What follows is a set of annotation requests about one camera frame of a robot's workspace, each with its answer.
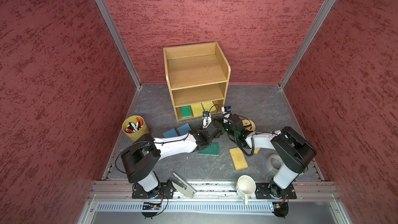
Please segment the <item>dark green sponge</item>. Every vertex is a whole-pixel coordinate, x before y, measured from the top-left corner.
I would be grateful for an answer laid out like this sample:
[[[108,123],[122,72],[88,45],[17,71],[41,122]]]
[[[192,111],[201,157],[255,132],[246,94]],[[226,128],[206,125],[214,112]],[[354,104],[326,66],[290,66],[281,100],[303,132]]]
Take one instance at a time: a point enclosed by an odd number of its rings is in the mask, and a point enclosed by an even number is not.
[[[209,147],[198,152],[199,155],[203,156],[218,156],[219,155],[219,144],[212,143]]]

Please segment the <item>bright green sponge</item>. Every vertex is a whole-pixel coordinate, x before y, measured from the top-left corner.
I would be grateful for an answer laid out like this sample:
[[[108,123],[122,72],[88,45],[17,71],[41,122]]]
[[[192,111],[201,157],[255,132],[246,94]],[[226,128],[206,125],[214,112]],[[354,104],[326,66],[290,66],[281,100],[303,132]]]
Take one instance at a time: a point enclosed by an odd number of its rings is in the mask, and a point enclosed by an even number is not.
[[[187,105],[187,106],[180,107],[180,114],[181,114],[182,119],[193,117],[191,106]]]

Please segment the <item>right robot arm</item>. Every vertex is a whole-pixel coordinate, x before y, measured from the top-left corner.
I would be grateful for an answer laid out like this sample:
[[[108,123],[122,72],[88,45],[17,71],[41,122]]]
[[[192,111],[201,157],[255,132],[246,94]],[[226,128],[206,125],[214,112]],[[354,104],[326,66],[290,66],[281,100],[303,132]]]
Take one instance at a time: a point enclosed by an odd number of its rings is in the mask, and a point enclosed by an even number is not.
[[[287,194],[292,182],[317,154],[315,148],[291,127],[274,132],[255,132],[246,129],[239,115],[223,114],[222,120],[224,132],[245,156],[251,157],[256,148],[263,148],[276,151],[282,159],[281,168],[268,185],[269,193],[274,198],[279,199]]]

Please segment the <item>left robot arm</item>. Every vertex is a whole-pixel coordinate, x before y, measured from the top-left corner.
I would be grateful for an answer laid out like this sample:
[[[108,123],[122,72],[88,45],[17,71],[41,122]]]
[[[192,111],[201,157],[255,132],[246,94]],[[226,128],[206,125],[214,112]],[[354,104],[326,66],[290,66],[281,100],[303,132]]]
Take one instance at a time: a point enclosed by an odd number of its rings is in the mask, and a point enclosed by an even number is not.
[[[189,131],[175,138],[160,139],[145,134],[120,153],[124,174],[129,183],[139,184],[145,192],[154,194],[160,181],[153,168],[159,161],[181,153],[204,150],[222,132],[222,124],[213,121],[200,130]]]

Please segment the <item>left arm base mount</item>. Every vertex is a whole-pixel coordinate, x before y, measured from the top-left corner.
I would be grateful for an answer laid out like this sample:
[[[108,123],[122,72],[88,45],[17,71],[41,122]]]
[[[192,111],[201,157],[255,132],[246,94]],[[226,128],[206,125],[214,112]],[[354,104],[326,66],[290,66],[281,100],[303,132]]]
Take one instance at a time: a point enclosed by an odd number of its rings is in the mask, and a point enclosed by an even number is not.
[[[167,198],[171,199],[174,195],[176,189],[172,186],[169,182],[160,182],[160,184],[155,187],[153,190],[146,192],[144,188],[135,183],[132,186],[132,199],[150,199],[150,198],[159,198],[162,196],[166,196]]]

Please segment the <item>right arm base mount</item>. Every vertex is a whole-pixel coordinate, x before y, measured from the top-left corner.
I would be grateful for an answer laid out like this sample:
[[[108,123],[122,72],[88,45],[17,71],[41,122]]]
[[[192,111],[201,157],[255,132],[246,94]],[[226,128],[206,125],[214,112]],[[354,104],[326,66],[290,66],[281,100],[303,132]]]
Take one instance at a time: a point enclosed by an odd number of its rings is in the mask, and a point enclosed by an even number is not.
[[[297,195],[292,184],[286,189],[279,188],[276,184],[256,183],[255,195],[257,200],[295,200]]]

